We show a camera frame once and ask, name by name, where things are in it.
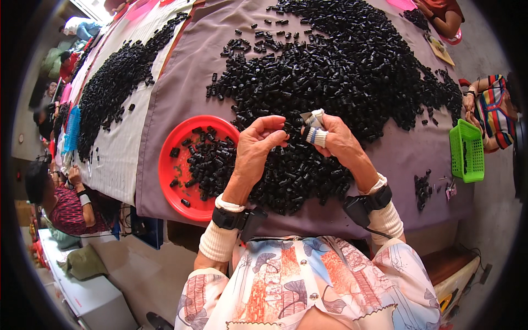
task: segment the wrist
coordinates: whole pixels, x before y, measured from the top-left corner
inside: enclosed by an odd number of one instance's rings
[[[240,206],[245,205],[253,186],[254,184],[245,180],[243,175],[235,170],[229,179],[228,185],[225,187],[222,200]]]
[[[368,194],[379,180],[378,172],[365,152],[350,157],[345,167],[354,176],[357,190],[361,193]]]
[[[80,193],[81,191],[84,190],[84,185],[83,185],[82,183],[78,183],[78,184],[76,184],[76,185],[74,185],[74,186],[75,186],[75,190],[76,190],[78,193]]]

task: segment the wall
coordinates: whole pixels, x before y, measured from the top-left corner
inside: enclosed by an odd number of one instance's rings
[[[13,137],[11,143],[11,155],[15,158],[34,160],[38,155],[44,154],[44,149],[39,141],[39,131],[33,121],[33,112],[29,108],[29,102],[35,83],[39,77],[39,70],[42,59],[52,47],[56,47],[59,42],[69,40],[72,37],[59,33],[58,27],[63,25],[65,20],[60,17],[51,17],[47,26],[42,28],[39,45],[34,49],[33,58],[28,65],[26,76],[20,90],[16,115],[13,127]],[[18,142],[18,136],[24,135],[24,142]]]

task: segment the red plastic plate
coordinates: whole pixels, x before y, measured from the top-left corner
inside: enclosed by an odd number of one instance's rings
[[[159,154],[158,161],[158,178],[163,195],[169,204],[181,215],[195,221],[210,221],[214,209],[214,198],[209,198],[206,202],[200,200],[200,190],[198,184],[190,188],[185,188],[185,182],[191,179],[191,173],[188,171],[189,163],[187,158],[191,156],[189,149],[182,146],[182,142],[191,138],[192,145],[200,142],[200,136],[193,134],[191,131],[196,127],[202,127],[206,130],[207,126],[216,129],[216,137],[225,139],[229,136],[235,144],[238,144],[240,133],[227,120],[216,116],[200,115],[187,119],[182,122],[168,135],[167,140],[163,143],[162,151]],[[173,147],[180,148],[178,158],[169,156]],[[169,184],[176,178],[179,185],[171,188]],[[191,203],[187,208],[181,200],[186,199]]]

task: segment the green sack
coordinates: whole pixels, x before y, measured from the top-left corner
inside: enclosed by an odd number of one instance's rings
[[[108,274],[105,264],[90,244],[79,250],[71,251],[66,262],[57,261],[57,263],[66,275],[73,276],[79,281],[99,274]]]

